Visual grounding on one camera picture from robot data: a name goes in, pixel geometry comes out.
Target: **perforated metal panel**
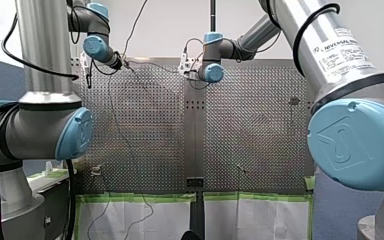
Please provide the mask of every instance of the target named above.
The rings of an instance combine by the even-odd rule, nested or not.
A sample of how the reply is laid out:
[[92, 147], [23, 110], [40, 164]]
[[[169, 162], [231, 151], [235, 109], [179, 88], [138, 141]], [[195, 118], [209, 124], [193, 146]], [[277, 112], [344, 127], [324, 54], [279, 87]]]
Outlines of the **perforated metal panel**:
[[289, 61], [226, 70], [226, 78], [207, 93], [205, 189], [304, 191], [303, 177], [312, 169], [305, 80]]
[[[172, 71], [179, 63], [178, 59], [150, 61]], [[191, 110], [186, 102], [201, 94], [185, 92], [191, 89], [184, 87], [188, 84], [178, 74], [132, 64], [137, 77], [122, 70], [111, 78], [110, 88], [109, 77], [95, 71], [92, 89], [83, 79], [81, 96], [96, 120], [79, 176], [82, 192], [184, 192], [187, 173], [194, 172], [189, 168], [195, 163], [203, 165], [197, 169], [203, 169], [205, 191], [305, 191], [303, 177], [312, 171], [306, 157], [306, 83], [292, 61], [223, 65], [226, 78], [200, 99], [204, 114], [195, 120], [203, 121], [198, 125], [205, 129], [195, 141], [185, 129], [193, 120], [185, 119], [185, 111]], [[111, 112], [109, 89], [122, 135]], [[291, 97], [300, 103], [290, 105]], [[191, 163], [186, 143], [199, 141], [204, 143], [200, 150], [204, 157]], [[103, 165], [103, 177], [93, 178], [90, 168], [97, 165]], [[238, 166], [248, 172], [240, 172]]]
[[[80, 177], [83, 192], [185, 189], [182, 78], [153, 66], [132, 67], [136, 75], [124, 69], [110, 78], [94, 71], [92, 89], [82, 82], [85, 106], [95, 116]], [[93, 178], [89, 170], [97, 165], [103, 165], [103, 177]]]

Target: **metal pole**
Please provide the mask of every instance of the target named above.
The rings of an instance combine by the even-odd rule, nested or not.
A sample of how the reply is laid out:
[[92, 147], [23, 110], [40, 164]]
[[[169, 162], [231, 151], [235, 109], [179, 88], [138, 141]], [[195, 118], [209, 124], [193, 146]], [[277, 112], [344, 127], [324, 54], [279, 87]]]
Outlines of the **metal pole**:
[[[48, 70], [71, 73], [66, 0], [17, 0], [23, 58]], [[80, 102], [72, 79], [24, 68], [27, 94], [21, 103]]]
[[211, 32], [216, 31], [216, 0], [211, 0]]

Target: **silver robotic arm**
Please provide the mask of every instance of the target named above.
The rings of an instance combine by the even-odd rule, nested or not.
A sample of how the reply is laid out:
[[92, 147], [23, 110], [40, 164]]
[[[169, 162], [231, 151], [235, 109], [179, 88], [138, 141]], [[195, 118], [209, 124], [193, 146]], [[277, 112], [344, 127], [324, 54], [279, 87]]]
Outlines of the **silver robotic arm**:
[[260, 3], [268, 14], [244, 36], [229, 40], [206, 34], [202, 62], [183, 73], [217, 83], [223, 78], [221, 59], [251, 60], [282, 31], [297, 70], [316, 96], [308, 127], [314, 160], [345, 186], [384, 191], [384, 73], [339, 21], [340, 6], [324, 0]]
[[65, 0], [16, 0], [16, 7], [18, 61], [35, 67], [24, 68], [27, 92], [18, 103], [0, 101], [0, 239], [43, 240], [44, 200], [32, 196], [22, 161], [80, 157], [92, 135], [92, 114], [73, 89], [69, 31], [88, 34], [83, 48], [92, 59], [114, 69], [121, 59], [109, 46], [108, 10], [100, 4], [68, 9]]

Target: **white paper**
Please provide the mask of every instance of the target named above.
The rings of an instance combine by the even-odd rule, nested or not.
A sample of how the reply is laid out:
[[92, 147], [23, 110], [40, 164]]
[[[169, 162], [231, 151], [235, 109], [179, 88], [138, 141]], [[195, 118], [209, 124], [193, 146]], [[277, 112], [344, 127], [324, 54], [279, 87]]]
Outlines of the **white paper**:
[[10, 30], [15, 13], [15, 1], [0, 0], [0, 40], [3, 40]]
[[308, 203], [278, 202], [275, 240], [307, 240]]
[[205, 238], [236, 240], [237, 201], [205, 203]]

